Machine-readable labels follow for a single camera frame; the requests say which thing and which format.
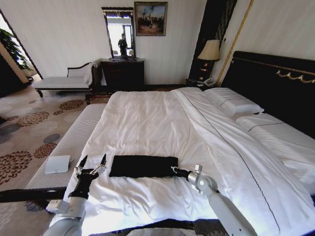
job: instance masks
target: white pillow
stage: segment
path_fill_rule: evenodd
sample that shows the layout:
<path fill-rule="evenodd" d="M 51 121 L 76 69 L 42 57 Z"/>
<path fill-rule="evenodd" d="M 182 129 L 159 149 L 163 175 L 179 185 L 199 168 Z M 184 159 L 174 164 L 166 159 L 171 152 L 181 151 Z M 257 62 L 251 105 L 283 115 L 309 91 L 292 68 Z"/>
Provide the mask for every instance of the white pillow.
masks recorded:
<path fill-rule="evenodd" d="M 82 77 L 83 78 L 88 72 L 89 64 L 91 63 L 89 62 L 81 68 L 76 68 L 76 67 L 68 68 L 67 77 Z"/>
<path fill-rule="evenodd" d="M 315 195 L 315 140 L 283 121 L 259 114 L 236 120 L 268 148 Z"/>
<path fill-rule="evenodd" d="M 264 109 L 244 96 L 229 88 L 212 88 L 204 91 L 205 95 L 221 106 L 229 116 L 242 113 L 259 113 Z"/>

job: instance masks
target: white wall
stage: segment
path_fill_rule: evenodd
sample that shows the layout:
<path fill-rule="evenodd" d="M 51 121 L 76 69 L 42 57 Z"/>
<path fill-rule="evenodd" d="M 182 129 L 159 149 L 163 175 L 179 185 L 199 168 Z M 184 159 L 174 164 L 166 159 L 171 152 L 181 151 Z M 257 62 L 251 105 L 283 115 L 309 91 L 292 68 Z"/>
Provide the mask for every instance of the white wall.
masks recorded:
<path fill-rule="evenodd" d="M 135 38 L 147 84 L 184 83 L 206 0 L 169 0 L 166 36 Z M 0 0 L 0 8 L 43 77 L 111 57 L 102 6 L 133 7 L 133 0 Z"/>
<path fill-rule="evenodd" d="M 250 0 L 238 0 L 212 77 L 218 78 Z M 254 0 L 234 51 L 315 60 L 314 0 Z M 221 78 L 229 68 L 231 58 Z"/>

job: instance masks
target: telephone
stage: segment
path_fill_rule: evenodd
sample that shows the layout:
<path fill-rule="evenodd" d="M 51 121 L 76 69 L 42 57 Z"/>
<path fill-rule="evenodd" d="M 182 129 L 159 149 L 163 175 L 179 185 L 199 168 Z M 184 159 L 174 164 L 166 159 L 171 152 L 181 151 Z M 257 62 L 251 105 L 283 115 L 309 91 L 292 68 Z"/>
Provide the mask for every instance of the telephone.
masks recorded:
<path fill-rule="evenodd" d="M 215 81 L 214 81 L 213 78 L 209 78 L 209 79 L 206 79 L 203 83 L 204 83 L 206 86 L 210 87 L 210 86 L 212 86 L 212 85 L 215 83 Z"/>

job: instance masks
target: bed bench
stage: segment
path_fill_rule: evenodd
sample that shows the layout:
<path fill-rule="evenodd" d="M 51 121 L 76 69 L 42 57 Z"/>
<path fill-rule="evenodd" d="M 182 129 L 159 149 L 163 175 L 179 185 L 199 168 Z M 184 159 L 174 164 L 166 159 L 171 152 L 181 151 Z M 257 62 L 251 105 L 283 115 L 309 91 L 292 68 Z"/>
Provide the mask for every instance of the bed bench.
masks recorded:
<path fill-rule="evenodd" d="M 88 62 L 79 67 L 68 67 L 66 77 L 48 77 L 41 81 L 33 82 L 32 87 L 43 97 L 42 90 L 90 90 L 100 86 L 102 68 L 100 59 Z"/>
<path fill-rule="evenodd" d="M 78 160 L 81 157 L 85 143 L 99 121 L 105 104 L 87 106 L 67 133 L 50 154 L 70 155 L 69 170 L 66 173 L 46 175 L 46 161 L 37 170 L 25 189 L 13 189 L 0 192 L 0 203 L 32 201 L 41 207 L 46 207 L 51 199 L 62 199 L 68 182 Z"/>

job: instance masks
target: gold headboard trim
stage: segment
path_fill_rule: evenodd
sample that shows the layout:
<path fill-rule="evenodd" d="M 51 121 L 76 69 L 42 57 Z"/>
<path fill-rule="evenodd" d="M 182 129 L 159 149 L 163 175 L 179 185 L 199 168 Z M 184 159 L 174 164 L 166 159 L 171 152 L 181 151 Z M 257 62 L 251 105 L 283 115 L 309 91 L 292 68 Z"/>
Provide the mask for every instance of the gold headboard trim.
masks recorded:
<path fill-rule="evenodd" d="M 294 72 L 299 72 L 302 74 L 307 74 L 307 75 L 313 75 L 315 76 L 315 73 L 310 72 L 310 71 L 305 71 L 305 70 L 298 70 L 298 69 L 294 69 L 294 68 L 290 68 L 290 67 L 284 67 L 284 66 L 280 66 L 280 65 L 273 65 L 273 64 L 268 64 L 268 63 L 263 63 L 263 62 L 259 62 L 259 61 L 255 61 L 255 60 L 248 60 L 248 59 L 243 59 L 243 58 L 233 58 L 233 59 L 238 59 L 238 60 L 244 60 L 244 61 L 249 61 L 249 62 L 253 62 L 253 63 L 257 63 L 257 64 L 261 64 L 261 65 L 267 65 L 267 66 L 272 66 L 275 68 L 279 68 L 279 69 L 283 69 L 283 70 L 290 70 L 290 71 L 294 71 Z M 303 75 L 297 76 L 297 77 L 292 77 L 291 76 L 291 72 L 287 73 L 286 75 L 282 75 L 281 71 L 278 70 L 276 72 L 276 74 L 279 77 L 288 77 L 291 80 L 299 80 L 302 83 L 308 84 L 308 83 L 315 83 L 315 79 L 313 80 L 304 80 L 303 79 Z"/>

